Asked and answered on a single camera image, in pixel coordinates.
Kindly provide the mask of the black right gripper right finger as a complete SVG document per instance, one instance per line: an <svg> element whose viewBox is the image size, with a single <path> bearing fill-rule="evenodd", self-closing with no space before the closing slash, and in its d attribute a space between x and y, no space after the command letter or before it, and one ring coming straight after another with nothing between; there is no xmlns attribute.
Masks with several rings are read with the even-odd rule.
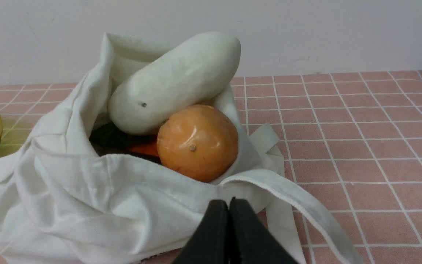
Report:
<svg viewBox="0 0 422 264"><path fill-rule="evenodd" d="M246 199L233 197L230 213L230 264L298 263L262 224Z"/></svg>

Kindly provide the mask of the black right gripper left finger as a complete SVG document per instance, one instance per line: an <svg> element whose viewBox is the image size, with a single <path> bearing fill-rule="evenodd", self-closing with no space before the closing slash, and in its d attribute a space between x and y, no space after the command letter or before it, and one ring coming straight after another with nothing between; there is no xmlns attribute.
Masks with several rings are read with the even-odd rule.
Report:
<svg viewBox="0 0 422 264"><path fill-rule="evenodd" d="M228 223L226 202L221 199L211 200L197 229L173 263L228 264Z"/></svg>

